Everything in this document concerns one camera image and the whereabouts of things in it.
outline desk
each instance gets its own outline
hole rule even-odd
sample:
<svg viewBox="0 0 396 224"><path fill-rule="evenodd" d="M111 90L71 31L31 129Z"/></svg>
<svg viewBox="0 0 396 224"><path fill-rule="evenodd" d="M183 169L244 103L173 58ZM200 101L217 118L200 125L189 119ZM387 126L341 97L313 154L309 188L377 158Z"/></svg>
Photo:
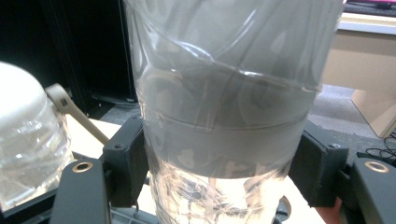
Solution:
<svg viewBox="0 0 396 224"><path fill-rule="evenodd" d="M103 145L97 141L87 130L85 130L72 117L67 117L67 126L72 138L71 149L77 153L89 157L99 158L102 154ZM111 138L119 129L120 125L111 124L99 120L93 120L96 125L107 137ZM284 224L325 223L315 208L310 208L300 191L295 187L292 180L285 179L285 196L289 199L292 213ZM144 186L138 198L139 207L142 211L155 215L155 203L151 198L149 186Z"/></svg>
<svg viewBox="0 0 396 224"><path fill-rule="evenodd" d="M355 106L388 136L396 128L396 18L344 13L323 83L355 89Z"/></svg>

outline floor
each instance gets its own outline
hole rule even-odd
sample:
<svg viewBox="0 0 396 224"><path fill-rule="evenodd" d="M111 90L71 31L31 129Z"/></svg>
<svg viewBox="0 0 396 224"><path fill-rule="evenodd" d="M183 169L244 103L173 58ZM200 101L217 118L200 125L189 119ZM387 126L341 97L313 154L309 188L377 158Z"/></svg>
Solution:
<svg viewBox="0 0 396 224"><path fill-rule="evenodd" d="M349 147L348 163L356 158L356 152L366 148L385 148L384 140L378 138L367 124L350 97L354 90L336 86L323 85L308 119L322 127L340 144ZM138 105L116 105L101 120L123 124L129 117L139 117ZM389 141L389 146L396 148L396 141Z"/></svg>

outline transparent container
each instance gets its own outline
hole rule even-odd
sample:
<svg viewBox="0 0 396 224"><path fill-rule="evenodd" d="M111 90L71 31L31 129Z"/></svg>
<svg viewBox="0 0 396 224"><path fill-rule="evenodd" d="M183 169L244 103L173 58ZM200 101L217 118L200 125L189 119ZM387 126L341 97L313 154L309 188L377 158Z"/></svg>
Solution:
<svg viewBox="0 0 396 224"><path fill-rule="evenodd" d="M124 3L161 223L270 223L342 1Z"/></svg>
<svg viewBox="0 0 396 224"><path fill-rule="evenodd" d="M27 72L0 63L0 206L3 211L59 185L73 160L65 117Z"/></svg>

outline desk leg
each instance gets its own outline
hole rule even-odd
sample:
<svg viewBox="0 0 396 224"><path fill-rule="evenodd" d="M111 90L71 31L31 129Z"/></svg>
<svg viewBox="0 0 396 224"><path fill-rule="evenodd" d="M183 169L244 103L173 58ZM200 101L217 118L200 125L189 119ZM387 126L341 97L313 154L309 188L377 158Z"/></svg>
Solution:
<svg viewBox="0 0 396 224"><path fill-rule="evenodd" d="M396 128L396 96L355 90L352 102L380 138L388 137Z"/></svg>

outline gray carpet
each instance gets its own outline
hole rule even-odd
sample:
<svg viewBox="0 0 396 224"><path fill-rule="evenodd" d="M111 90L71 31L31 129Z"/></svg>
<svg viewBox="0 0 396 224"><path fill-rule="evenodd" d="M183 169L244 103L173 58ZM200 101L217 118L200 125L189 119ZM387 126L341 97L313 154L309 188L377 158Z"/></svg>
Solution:
<svg viewBox="0 0 396 224"><path fill-rule="evenodd" d="M342 87L323 85L308 119L322 127L343 146L349 147L347 162L352 163L356 152L366 148L385 148L384 141L378 138L350 97L354 90ZM116 105L102 118L115 124L123 124L130 117L139 117L137 105ZM389 141L389 146L396 148L396 141Z"/></svg>

